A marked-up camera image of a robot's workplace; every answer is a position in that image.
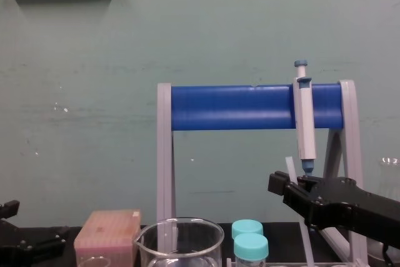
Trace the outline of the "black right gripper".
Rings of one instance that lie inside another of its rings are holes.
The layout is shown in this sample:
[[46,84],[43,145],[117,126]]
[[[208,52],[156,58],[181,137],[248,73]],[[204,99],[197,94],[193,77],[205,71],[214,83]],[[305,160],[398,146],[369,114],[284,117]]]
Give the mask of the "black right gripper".
[[399,202],[367,192],[348,178],[319,182],[316,176],[270,174],[268,191],[304,219],[309,228],[342,227],[389,246],[399,246]]

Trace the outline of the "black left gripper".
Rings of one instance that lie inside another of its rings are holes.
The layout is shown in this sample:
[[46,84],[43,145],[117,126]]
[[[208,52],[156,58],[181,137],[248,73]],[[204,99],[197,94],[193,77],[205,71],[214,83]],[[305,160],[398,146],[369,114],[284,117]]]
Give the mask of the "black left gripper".
[[[20,202],[0,205],[0,219],[17,215]],[[1,266],[32,266],[63,255],[70,227],[18,228],[1,221]]]

